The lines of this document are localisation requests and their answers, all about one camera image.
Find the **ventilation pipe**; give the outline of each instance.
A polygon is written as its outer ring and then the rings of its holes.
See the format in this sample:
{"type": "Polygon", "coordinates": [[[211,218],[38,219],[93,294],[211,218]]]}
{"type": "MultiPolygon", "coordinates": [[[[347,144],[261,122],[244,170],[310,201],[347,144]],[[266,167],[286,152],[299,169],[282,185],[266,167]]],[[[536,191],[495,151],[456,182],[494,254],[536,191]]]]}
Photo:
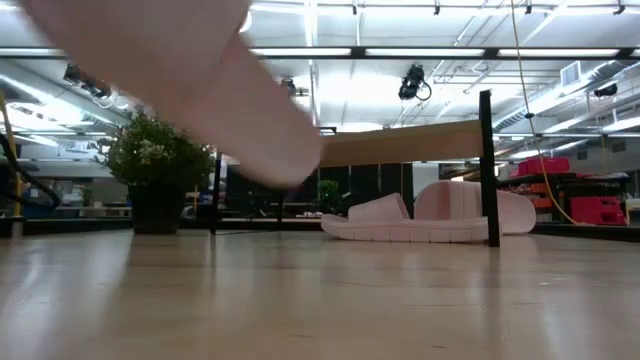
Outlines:
{"type": "MultiPolygon", "coordinates": [[[[611,82],[616,77],[622,76],[626,71],[635,67],[634,61],[609,61],[604,64],[582,69],[581,81],[578,85],[563,86],[558,81],[545,90],[537,91],[529,96],[529,107],[534,114],[540,114],[579,94],[591,92],[611,82]]],[[[496,115],[493,127],[496,131],[502,131],[506,127],[526,120],[527,109],[524,104],[503,111],[496,115]]]]}

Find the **green plant in background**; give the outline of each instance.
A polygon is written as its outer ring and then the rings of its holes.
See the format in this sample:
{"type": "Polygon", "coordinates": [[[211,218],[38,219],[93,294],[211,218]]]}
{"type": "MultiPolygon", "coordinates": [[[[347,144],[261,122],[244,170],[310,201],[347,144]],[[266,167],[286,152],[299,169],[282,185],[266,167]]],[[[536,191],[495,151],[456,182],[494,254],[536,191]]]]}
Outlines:
{"type": "Polygon", "coordinates": [[[96,161],[130,186],[170,185],[181,190],[207,186],[215,161],[208,148],[156,116],[129,114],[115,139],[101,139],[96,161]]]}
{"type": "Polygon", "coordinates": [[[319,195],[318,210],[325,214],[337,213],[342,197],[338,191],[338,182],[332,180],[322,180],[318,184],[319,195]]]}
{"type": "Polygon", "coordinates": [[[82,189],[82,205],[91,206],[92,201],[93,201],[93,189],[85,186],[82,189]]]}

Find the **yellow cable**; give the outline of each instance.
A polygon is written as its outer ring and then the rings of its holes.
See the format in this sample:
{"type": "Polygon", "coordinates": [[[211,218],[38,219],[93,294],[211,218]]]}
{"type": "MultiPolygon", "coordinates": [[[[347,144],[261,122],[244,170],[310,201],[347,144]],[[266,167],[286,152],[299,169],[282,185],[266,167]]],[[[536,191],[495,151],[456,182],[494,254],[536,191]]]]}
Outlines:
{"type": "MultiPolygon", "coordinates": [[[[513,33],[516,38],[516,52],[518,54],[518,68],[520,70],[520,83],[522,84],[522,94],[524,96],[524,104],[527,108],[527,113],[531,114],[529,110],[529,99],[527,97],[527,89],[524,83],[524,73],[522,71],[522,57],[520,56],[520,40],[518,39],[518,26],[516,25],[516,5],[514,0],[511,0],[511,22],[513,23],[513,33]]],[[[540,144],[538,143],[538,137],[536,136],[536,130],[533,126],[533,118],[527,117],[529,119],[529,125],[531,126],[531,134],[533,134],[533,142],[536,145],[536,150],[538,150],[538,159],[540,159],[540,166],[542,167],[542,175],[544,176],[544,183],[547,185],[547,193],[553,202],[553,205],[558,209],[560,214],[562,214],[567,220],[569,220],[574,225],[580,225],[578,222],[573,220],[571,216],[569,216],[564,209],[558,204],[556,199],[553,197],[553,193],[551,192],[551,185],[549,184],[549,176],[547,175],[547,169],[544,167],[544,156],[542,156],[542,151],[540,151],[540,144]]]]}
{"type": "MultiPolygon", "coordinates": [[[[4,117],[4,128],[7,133],[7,139],[9,140],[9,147],[11,148],[13,155],[17,157],[16,142],[15,142],[15,139],[13,138],[13,130],[11,130],[11,123],[9,122],[9,114],[7,113],[7,104],[5,103],[4,92],[2,91],[0,91],[0,111],[2,112],[2,116],[4,117]]],[[[12,171],[13,171],[15,184],[16,184],[15,185],[16,196],[20,196],[20,194],[22,194],[22,184],[20,181],[20,174],[18,174],[18,172],[15,170],[12,170],[12,171]]],[[[22,213],[21,210],[22,209],[21,209],[20,203],[17,201],[14,201],[13,216],[20,216],[22,213]]]]}

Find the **floor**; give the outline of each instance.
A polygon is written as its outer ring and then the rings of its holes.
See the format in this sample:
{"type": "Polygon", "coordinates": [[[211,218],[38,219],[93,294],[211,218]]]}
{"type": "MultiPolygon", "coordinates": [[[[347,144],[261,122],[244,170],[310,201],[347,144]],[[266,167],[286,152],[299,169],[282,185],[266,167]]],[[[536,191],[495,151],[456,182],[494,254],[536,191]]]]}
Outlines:
{"type": "Polygon", "coordinates": [[[637,359],[640,245],[210,239],[0,242],[0,359],[637,359]]]}

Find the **fluorescent light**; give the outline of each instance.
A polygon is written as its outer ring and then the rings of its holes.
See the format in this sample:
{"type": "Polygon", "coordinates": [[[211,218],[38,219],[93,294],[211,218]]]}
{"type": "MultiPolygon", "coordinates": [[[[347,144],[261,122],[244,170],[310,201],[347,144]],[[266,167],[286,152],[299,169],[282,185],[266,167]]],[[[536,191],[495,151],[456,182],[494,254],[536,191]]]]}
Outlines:
{"type": "Polygon", "coordinates": [[[546,129],[545,131],[543,131],[544,133],[552,133],[552,132],[556,132],[556,131],[561,131],[561,130],[566,130],[570,127],[572,127],[573,125],[579,123],[580,120],[577,119],[571,119],[571,120],[567,120],[567,121],[563,121],[559,124],[553,125],[552,127],[546,129]]]}
{"type": "Polygon", "coordinates": [[[75,131],[16,131],[18,135],[65,136],[75,135],[75,131]]]}
{"type": "Polygon", "coordinates": [[[533,137],[533,134],[526,134],[526,133],[497,133],[497,134],[493,134],[493,136],[497,136],[497,137],[533,137]]]}
{"type": "MultiPolygon", "coordinates": [[[[427,161],[427,164],[479,164],[480,160],[437,160],[437,161],[427,161]]],[[[496,160],[496,164],[507,164],[507,161],[504,160],[496,160]]]]}
{"type": "MultiPolygon", "coordinates": [[[[329,4],[318,4],[315,9],[315,13],[317,15],[343,15],[343,16],[353,16],[353,8],[352,5],[329,5],[329,4]]],[[[282,5],[277,4],[275,2],[254,2],[251,5],[251,10],[253,11],[263,11],[263,12],[271,12],[278,14],[295,14],[295,15],[304,15],[306,13],[306,9],[304,4],[301,3],[292,3],[287,4],[282,2],[282,5]]]]}
{"type": "Polygon", "coordinates": [[[568,144],[564,144],[562,146],[558,146],[557,148],[554,149],[554,151],[563,151],[563,150],[571,149],[571,148],[576,147],[578,145],[582,145],[585,142],[587,142],[587,140],[574,141],[572,143],[568,143],[568,144]]]}
{"type": "Polygon", "coordinates": [[[257,56],[349,56],[349,48],[257,48],[251,49],[257,56]]]}
{"type": "MultiPolygon", "coordinates": [[[[520,49],[520,56],[600,57],[615,56],[618,52],[620,52],[618,49],[520,49]]],[[[518,56],[518,51],[516,49],[501,49],[498,51],[498,56],[516,57],[518,56]]]]}
{"type": "Polygon", "coordinates": [[[608,134],[608,137],[611,138],[634,138],[634,137],[640,137],[640,133],[613,133],[613,134],[608,134]]]}
{"type": "Polygon", "coordinates": [[[368,56],[431,56],[431,57],[481,57],[484,55],[484,49],[367,49],[365,54],[368,56]]]}
{"type": "Polygon", "coordinates": [[[10,47],[0,48],[0,56],[64,56],[64,52],[55,48],[10,47]]]}
{"type": "MultiPolygon", "coordinates": [[[[542,152],[543,154],[547,151],[549,150],[540,150],[540,152],[542,152]]],[[[512,155],[509,155],[509,157],[513,159],[526,159],[536,155],[538,155],[538,150],[526,150],[526,151],[521,151],[512,155]]]]}
{"type": "Polygon", "coordinates": [[[11,4],[0,4],[0,11],[18,11],[20,7],[11,4]]]}
{"type": "Polygon", "coordinates": [[[640,125],[640,117],[635,117],[635,118],[631,118],[631,119],[626,119],[626,120],[620,120],[618,122],[615,122],[609,126],[605,126],[604,128],[602,128],[602,131],[604,132],[613,132],[613,131],[618,131],[618,130],[624,130],[624,129],[628,129],[628,128],[632,128],[632,127],[636,127],[640,125]]]}
{"type": "Polygon", "coordinates": [[[30,136],[14,135],[13,137],[16,138],[16,139],[22,139],[22,140],[26,140],[26,141],[31,141],[31,142],[36,143],[36,144],[58,147],[58,143],[57,142],[55,142],[55,141],[53,141],[51,139],[43,138],[42,136],[38,136],[38,135],[30,135],[30,136]]]}
{"type": "Polygon", "coordinates": [[[600,137],[600,134],[563,134],[563,133],[555,133],[555,134],[542,134],[542,137],[558,137],[558,138],[596,138],[600,137]]]}
{"type": "Polygon", "coordinates": [[[20,159],[19,161],[38,161],[38,162],[73,162],[76,159],[20,159]]]}
{"type": "Polygon", "coordinates": [[[249,30],[251,24],[253,24],[253,17],[251,16],[251,11],[247,11],[247,16],[245,17],[244,23],[242,23],[242,27],[238,32],[242,34],[243,32],[249,30]]]}
{"type": "Polygon", "coordinates": [[[42,145],[53,146],[53,147],[58,147],[59,145],[57,142],[49,138],[42,137],[40,135],[31,135],[29,136],[29,138],[34,142],[37,142],[38,144],[42,144],[42,145]]]}

